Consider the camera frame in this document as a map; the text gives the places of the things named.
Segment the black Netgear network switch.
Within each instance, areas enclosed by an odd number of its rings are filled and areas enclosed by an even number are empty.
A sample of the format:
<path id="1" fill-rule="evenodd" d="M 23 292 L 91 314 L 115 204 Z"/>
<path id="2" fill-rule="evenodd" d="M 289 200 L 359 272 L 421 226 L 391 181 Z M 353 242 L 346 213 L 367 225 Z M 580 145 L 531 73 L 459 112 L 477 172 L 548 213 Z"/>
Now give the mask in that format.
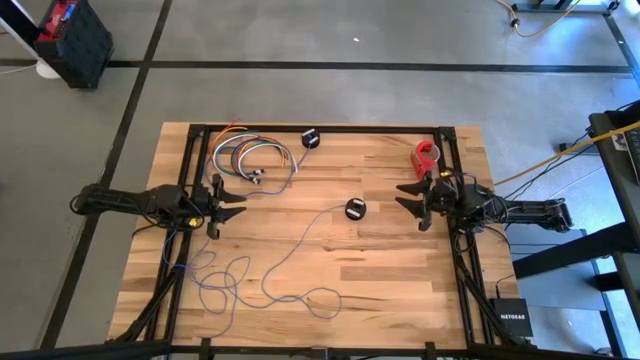
<path id="1" fill-rule="evenodd" d="M 490 303 L 503 326 L 514 336 L 533 337 L 531 319 L 525 299 L 493 298 Z"/>

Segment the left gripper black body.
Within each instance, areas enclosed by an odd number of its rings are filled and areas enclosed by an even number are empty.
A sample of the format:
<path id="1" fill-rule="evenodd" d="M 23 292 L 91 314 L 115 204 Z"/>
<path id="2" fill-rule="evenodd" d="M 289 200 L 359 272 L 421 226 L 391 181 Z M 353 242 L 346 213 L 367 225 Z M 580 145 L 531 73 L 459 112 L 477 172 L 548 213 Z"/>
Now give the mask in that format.
<path id="1" fill-rule="evenodd" d="M 179 185 L 163 184 L 149 193 L 147 217 L 160 227 L 187 232 L 205 226 L 209 238 L 219 239 L 218 200 L 206 187 L 194 186 L 188 193 Z"/>

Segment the black storage bin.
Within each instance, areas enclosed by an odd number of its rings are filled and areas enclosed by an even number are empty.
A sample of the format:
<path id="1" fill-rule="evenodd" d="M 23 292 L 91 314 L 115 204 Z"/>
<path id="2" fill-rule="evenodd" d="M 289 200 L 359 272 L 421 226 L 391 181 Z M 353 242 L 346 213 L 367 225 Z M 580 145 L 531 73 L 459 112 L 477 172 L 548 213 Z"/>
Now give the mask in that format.
<path id="1" fill-rule="evenodd" d="M 34 43 L 37 54 L 75 89 L 97 88 L 114 52 L 112 34 L 88 0 L 78 0 L 58 39 L 37 38 Z"/>

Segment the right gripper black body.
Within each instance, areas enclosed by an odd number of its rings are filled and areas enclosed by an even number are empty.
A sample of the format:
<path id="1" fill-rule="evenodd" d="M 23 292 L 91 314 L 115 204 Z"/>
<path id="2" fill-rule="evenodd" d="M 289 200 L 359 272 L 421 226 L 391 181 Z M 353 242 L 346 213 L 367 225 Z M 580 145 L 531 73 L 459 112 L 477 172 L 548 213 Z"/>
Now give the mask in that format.
<path id="1" fill-rule="evenodd" d="M 420 182 L 419 193 L 422 195 L 420 231 L 431 227 L 433 213 L 451 218 L 458 231 L 483 231 L 488 223 L 487 206 L 494 192 L 476 181 L 462 185 L 460 177 L 445 176 L 434 180 L 426 176 Z"/>

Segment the black keyboard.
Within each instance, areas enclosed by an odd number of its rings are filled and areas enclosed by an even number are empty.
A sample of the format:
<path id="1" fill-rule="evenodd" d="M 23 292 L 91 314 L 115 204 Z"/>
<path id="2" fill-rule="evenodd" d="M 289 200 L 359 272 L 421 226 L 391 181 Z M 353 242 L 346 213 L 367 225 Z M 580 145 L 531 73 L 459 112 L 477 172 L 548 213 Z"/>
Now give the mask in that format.
<path id="1" fill-rule="evenodd" d="M 624 137 L 632 166 L 640 182 L 640 130 L 629 130 L 624 133 Z"/>

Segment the black stand base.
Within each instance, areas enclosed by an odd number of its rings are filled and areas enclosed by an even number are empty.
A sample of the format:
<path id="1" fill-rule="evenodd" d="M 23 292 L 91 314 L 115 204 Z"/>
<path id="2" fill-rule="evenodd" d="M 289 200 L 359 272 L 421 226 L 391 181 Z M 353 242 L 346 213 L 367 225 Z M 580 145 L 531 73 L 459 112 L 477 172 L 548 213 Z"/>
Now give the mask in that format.
<path id="1" fill-rule="evenodd" d="M 622 0 L 525 0 L 514 3 L 510 8 L 515 12 L 586 14 L 609 16 L 620 5 Z"/>

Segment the red box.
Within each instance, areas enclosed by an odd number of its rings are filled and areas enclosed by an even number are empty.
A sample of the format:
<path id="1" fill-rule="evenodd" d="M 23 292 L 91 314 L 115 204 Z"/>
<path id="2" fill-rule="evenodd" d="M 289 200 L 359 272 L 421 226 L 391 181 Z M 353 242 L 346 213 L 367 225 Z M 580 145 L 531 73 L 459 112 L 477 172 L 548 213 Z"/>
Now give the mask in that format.
<path id="1" fill-rule="evenodd" d="M 53 41 L 60 37 L 71 19 L 78 0 L 52 0 L 39 26 L 38 41 Z"/>

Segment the black standing desk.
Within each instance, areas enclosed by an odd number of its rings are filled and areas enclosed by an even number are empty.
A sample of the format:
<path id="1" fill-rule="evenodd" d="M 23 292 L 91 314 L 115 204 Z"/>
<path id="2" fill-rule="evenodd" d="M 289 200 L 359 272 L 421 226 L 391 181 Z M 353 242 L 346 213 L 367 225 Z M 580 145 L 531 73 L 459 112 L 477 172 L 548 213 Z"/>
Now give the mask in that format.
<path id="1" fill-rule="evenodd" d="M 640 331 L 640 182 L 627 151 L 624 133 L 640 130 L 640 99 L 589 116 L 598 147 L 624 220 L 571 242 L 514 262 L 518 279 L 611 255 L 616 270 L 593 278 L 601 292 L 622 290 Z"/>

